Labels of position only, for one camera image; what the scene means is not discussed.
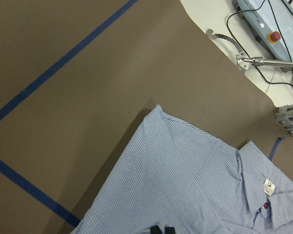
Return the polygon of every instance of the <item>blue striped shirt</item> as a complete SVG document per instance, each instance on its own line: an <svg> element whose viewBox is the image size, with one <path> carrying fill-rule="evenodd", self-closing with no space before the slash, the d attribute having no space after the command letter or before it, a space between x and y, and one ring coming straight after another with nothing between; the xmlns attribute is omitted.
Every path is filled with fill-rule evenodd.
<svg viewBox="0 0 293 234"><path fill-rule="evenodd" d="M293 234L293 182L252 142L237 150L158 105L73 233L132 234L158 222L179 234Z"/></svg>

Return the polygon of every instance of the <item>blue tape line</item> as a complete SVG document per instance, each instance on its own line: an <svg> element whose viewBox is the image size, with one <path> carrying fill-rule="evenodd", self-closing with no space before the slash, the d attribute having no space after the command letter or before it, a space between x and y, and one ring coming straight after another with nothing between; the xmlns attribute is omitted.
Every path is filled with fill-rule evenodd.
<svg viewBox="0 0 293 234"><path fill-rule="evenodd" d="M79 44L71 49L60 60L53 64L48 70L46 70L41 76L35 79L30 85L28 85L23 91L17 94L9 103L0 109L0 121L6 117L11 111L14 110L22 101L28 98L35 90L49 80L58 70L60 70L65 64L67 64L72 58L74 58L80 51L82 51L87 45L89 45L98 35L100 35L107 27L115 22L123 13L125 13L133 4L138 0L129 0L124 6L122 6L117 12L115 12L110 18L102 23L98 28L92 31L86 38L84 38Z"/></svg>
<svg viewBox="0 0 293 234"><path fill-rule="evenodd" d="M275 151L277 150L278 145L280 144L280 142L281 142L282 140L284 140L284 137L278 137L277 140L275 141L275 143L274 143L274 145L273 145L273 147L272 147L272 150L271 150L271 152L270 152L270 154L269 154L269 157L268 157L268 159L269 159L270 161L272 161L273 156L274 156L274 154L275 154Z"/></svg>
<svg viewBox="0 0 293 234"><path fill-rule="evenodd" d="M56 213L58 216L60 216L62 219L64 219L66 222L68 222L70 225L72 225L73 227L77 227L77 225L80 223L80 220L76 216L74 216L71 212L69 212L67 209L65 209L55 200L50 198L47 194L42 192L35 185L30 183L23 176L18 174L16 171L14 171L12 168L10 168L1 160L0 160L0 172L4 174L6 177L8 177L11 181L16 183L18 186L20 186L22 189L24 189L26 192L28 192L30 195L32 195L35 199L37 199L43 205L45 205L54 213Z"/></svg>

